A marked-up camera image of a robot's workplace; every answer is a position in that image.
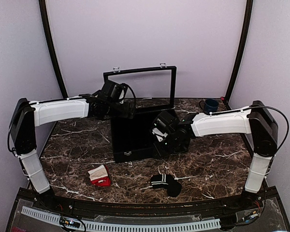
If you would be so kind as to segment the black compartment display box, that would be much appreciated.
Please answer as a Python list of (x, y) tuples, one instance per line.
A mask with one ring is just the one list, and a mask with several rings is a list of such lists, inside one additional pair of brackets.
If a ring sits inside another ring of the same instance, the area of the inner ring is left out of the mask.
[(150, 132), (154, 119), (162, 111), (167, 111), (175, 116), (174, 96), (176, 84), (176, 66), (159, 66), (138, 69), (128, 69), (122, 71), (112, 71), (103, 73), (104, 81), (110, 76), (170, 71), (170, 97), (169, 103), (163, 105), (153, 105), (153, 101), (145, 107), (137, 108), (132, 119), (115, 117), (111, 122), (112, 147), (115, 163), (122, 163), (135, 160), (153, 158), (155, 154), (154, 135)]

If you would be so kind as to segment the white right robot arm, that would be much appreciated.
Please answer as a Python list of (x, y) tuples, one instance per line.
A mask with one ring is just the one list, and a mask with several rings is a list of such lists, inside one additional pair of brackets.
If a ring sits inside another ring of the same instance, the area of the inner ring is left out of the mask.
[(259, 192), (270, 162), (278, 151), (278, 124), (261, 101), (235, 110), (190, 113), (183, 119), (162, 111), (154, 119), (150, 132), (156, 158), (186, 152), (194, 138), (213, 134), (250, 134), (254, 154), (245, 193), (237, 198), (237, 206), (242, 210), (255, 203), (254, 193)]

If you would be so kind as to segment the red and white sock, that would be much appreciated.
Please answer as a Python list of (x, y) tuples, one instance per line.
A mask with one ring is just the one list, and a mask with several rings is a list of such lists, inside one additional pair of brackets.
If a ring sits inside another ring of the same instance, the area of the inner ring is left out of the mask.
[(88, 171), (88, 174), (89, 179), (94, 186), (109, 187), (111, 185), (109, 172), (105, 165), (101, 165)]

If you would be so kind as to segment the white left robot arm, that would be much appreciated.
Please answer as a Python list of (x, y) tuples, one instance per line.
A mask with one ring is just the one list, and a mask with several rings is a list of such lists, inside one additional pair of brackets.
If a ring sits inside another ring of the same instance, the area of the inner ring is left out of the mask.
[(92, 94), (48, 101), (18, 100), (8, 129), (7, 148), (19, 159), (24, 175), (41, 194), (40, 204), (48, 211), (58, 207), (58, 199), (50, 193), (52, 189), (37, 154), (36, 128), (73, 118), (131, 119), (135, 115), (136, 102), (125, 101), (128, 90), (132, 89), (125, 83), (107, 80)]

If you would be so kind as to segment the black white-striped sock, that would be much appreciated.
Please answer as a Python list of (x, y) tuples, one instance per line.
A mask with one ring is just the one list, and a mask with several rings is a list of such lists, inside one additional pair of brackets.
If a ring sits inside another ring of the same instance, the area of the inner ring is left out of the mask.
[(150, 178), (153, 189), (166, 189), (169, 197), (177, 197), (182, 190), (182, 185), (170, 174), (157, 174)]

